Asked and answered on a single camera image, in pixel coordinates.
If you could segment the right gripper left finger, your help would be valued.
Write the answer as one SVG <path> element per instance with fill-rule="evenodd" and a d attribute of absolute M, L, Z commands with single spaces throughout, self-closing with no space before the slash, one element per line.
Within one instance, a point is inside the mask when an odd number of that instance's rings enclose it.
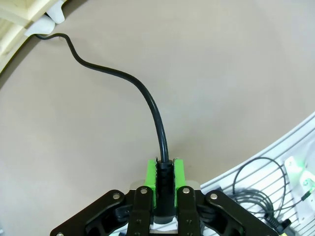
<path fill-rule="evenodd" d="M 127 234 L 148 236 L 152 223 L 156 161 L 149 160 L 145 184 L 124 194 L 110 190 L 54 228 L 51 236 L 109 236 L 128 225 Z"/>

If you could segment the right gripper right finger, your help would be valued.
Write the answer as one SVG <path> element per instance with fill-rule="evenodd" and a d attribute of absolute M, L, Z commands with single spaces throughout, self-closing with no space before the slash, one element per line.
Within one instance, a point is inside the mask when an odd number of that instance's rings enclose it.
<path fill-rule="evenodd" d="M 205 226 L 220 236 L 274 236 L 275 231 L 261 222 L 226 194 L 186 185 L 184 162 L 174 160 L 178 235 L 201 236 Z"/>

